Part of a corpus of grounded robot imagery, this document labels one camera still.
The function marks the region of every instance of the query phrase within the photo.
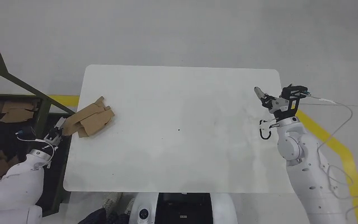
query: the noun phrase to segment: white table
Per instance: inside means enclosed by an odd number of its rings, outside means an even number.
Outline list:
[[[116,116],[72,137],[68,191],[291,193],[271,118],[253,88],[281,92],[270,69],[88,66],[78,109],[105,97]]]

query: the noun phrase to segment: yellow tape line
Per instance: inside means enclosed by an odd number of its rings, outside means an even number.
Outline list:
[[[79,96],[48,95],[64,106],[78,106]]]
[[[319,140],[324,142],[331,135],[324,130],[317,122],[312,120],[309,116],[304,114],[301,110],[298,110],[296,116],[304,124],[304,126],[312,134],[314,134]],[[349,186],[351,196],[358,195],[358,172],[354,163],[354,157],[352,152],[344,144],[339,142],[337,138],[333,137],[326,145],[331,148],[341,158],[343,170],[351,176],[353,184]],[[353,206],[358,206],[358,198],[353,199]],[[355,210],[355,215],[358,221],[358,209]]]

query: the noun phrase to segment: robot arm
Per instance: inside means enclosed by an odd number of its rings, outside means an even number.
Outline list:
[[[0,180],[0,220],[4,223],[40,223],[42,209],[35,204],[43,193],[43,166],[49,165],[61,141],[64,120],[61,118],[44,140],[33,140],[47,146],[31,150],[24,162],[12,166]]]
[[[255,93],[274,114],[277,121],[270,127],[277,127],[279,141],[277,147],[286,160],[286,170],[291,185],[300,199],[311,224],[346,223],[340,203],[332,193],[327,178],[328,162],[318,154],[319,143],[304,128],[295,116],[299,99],[308,94],[303,86],[289,86],[282,90],[279,98],[264,94],[255,87]]]

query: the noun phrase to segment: cardboard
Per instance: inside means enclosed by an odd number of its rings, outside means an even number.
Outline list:
[[[7,165],[6,160],[0,160],[0,176],[6,174],[9,169],[10,167]]]
[[[25,109],[9,109],[9,111],[0,119],[4,123],[24,122],[34,117],[34,112]]]
[[[5,156],[2,150],[0,150],[0,160],[7,160],[7,156]]]
[[[8,162],[6,162],[7,156],[2,150],[0,150],[0,177],[2,177],[6,172],[14,165],[18,164],[18,157],[14,156]]]
[[[87,119],[81,120],[81,125],[84,127],[87,135],[91,136],[110,122],[113,116],[114,113],[112,110],[105,110],[101,113],[93,114]]]
[[[107,125],[114,113],[109,106],[105,106],[104,99],[101,96],[93,104],[67,118],[63,127],[63,135],[69,136],[78,132],[80,138],[88,137]]]
[[[13,101],[5,101],[3,108],[1,110],[2,114],[9,112],[11,109],[26,109],[26,110],[34,110],[36,105],[34,102],[13,102]]]
[[[18,164],[19,161],[18,161],[18,157],[17,156],[14,156],[12,159],[10,159],[8,162],[7,162],[7,165],[9,166],[9,168],[11,168],[12,166],[15,166],[16,164]]]
[[[0,102],[0,111],[5,114],[0,122],[18,123],[24,122],[34,117],[34,112],[38,100],[32,101],[2,101]]]

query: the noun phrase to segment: cardboard box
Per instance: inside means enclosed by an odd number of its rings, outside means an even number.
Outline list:
[[[7,161],[7,157],[3,153],[2,150],[0,150],[0,177],[2,177],[4,174],[7,173],[7,171],[14,165],[18,164],[18,158],[17,156],[13,157],[9,161]]]
[[[70,136],[78,132],[80,138],[94,135],[104,128],[114,116],[109,106],[105,107],[104,97],[101,96],[96,102],[83,108],[66,119],[63,124],[62,134]]]
[[[38,100],[0,102],[1,113],[5,114],[0,122],[18,123],[34,117]]]

